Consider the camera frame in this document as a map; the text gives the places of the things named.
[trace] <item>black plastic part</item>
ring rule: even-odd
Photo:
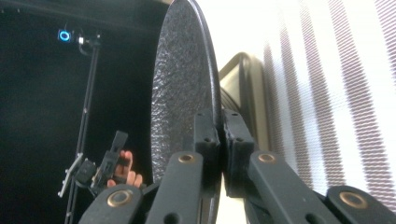
[[[254,151],[254,140],[241,115],[224,109],[224,131],[227,138],[226,168],[224,171],[227,196],[245,197],[245,184],[248,181],[250,154]]]
[[[116,132],[111,149],[106,152],[102,163],[97,171],[96,177],[92,182],[92,193],[98,195],[107,186],[107,180],[113,177],[117,164],[120,162],[120,151],[128,139],[128,133]]]
[[[172,155],[146,223],[197,223],[203,163],[196,152]]]
[[[339,223],[314,191],[275,153],[251,154],[248,176],[275,223]]]
[[[348,205],[341,199],[342,192],[359,195],[366,202],[367,206],[360,208],[359,206],[354,206],[354,204]],[[325,203],[343,223],[396,223],[396,215],[385,205],[368,193],[349,186],[330,188],[327,191]]]
[[[204,194],[213,197],[221,180],[219,167],[219,138],[213,125],[210,109],[201,110],[194,118],[194,151],[204,157]]]
[[[274,221],[269,212],[255,204],[254,202],[245,200],[245,213],[250,224],[273,224]]]
[[[88,188],[92,183],[92,177],[96,173],[96,166],[93,162],[85,160],[75,175],[75,182],[80,188]]]
[[[149,215],[149,210],[154,202],[155,196],[157,195],[158,188],[160,187],[161,181],[158,181],[144,189],[143,191],[143,202],[141,203],[139,210],[134,217],[134,224],[145,223]]]
[[[130,200],[126,203],[115,205],[109,203],[110,196],[115,193],[114,201],[125,199],[125,193],[130,195]],[[142,203],[143,193],[140,189],[129,185],[117,185],[104,190],[90,205],[79,221],[80,224],[125,224],[131,223],[136,215],[138,207]]]
[[[111,144],[110,151],[117,152],[120,154],[120,151],[124,147],[127,139],[128,139],[128,133],[116,131],[116,136],[114,137],[113,144]]]

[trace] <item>white striped curtain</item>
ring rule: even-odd
[[[313,190],[349,185],[396,213],[396,1],[265,5],[271,149]]]

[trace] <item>brass bolt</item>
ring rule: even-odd
[[[275,163],[276,161],[275,157],[271,154],[260,154],[259,160],[262,162],[271,162],[271,163]]]
[[[343,191],[340,193],[340,199],[347,205],[357,209],[365,209],[368,206],[367,201],[354,192]]]

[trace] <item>hand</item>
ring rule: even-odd
[[[118,177],[122,177],[126,179],[126,184],[135,186],[137,188],[143,183],[143,176],[137,175],[134,171],[131,171],[132,163],[133,163],[133,156],[130,151],[122,150],[120,152],[120,157],[124,160],[129,161],[128,166],[117,165],[116,172],[114,175]],[[114,187],[116,186],[116,182],[112,179],[107,180],[107,187]]]

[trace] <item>black metal bracket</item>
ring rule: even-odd
[[[359,189],[330,188],[325,198],[316,194],[282,158],[255,149],[238,113],[224,110],[223,142],[210,110],[198,112],[194,125],[194,151],[175,153],[161,184],[149,186],[146,192],[127,185],[106,189],[80,223],[207,223],[202,219],[203,199],[217,194],[213,186],[220,179],[222,161],[226,161],[222,172],[227,194],[245,198],[249,223],[396,223],[386,206]],[[221,146],[226,153],[221,153]],[[130,201],[116,207],[109,203],[115,192],[120,194],[118,200],[125,201],[126,191],[132,192]]]

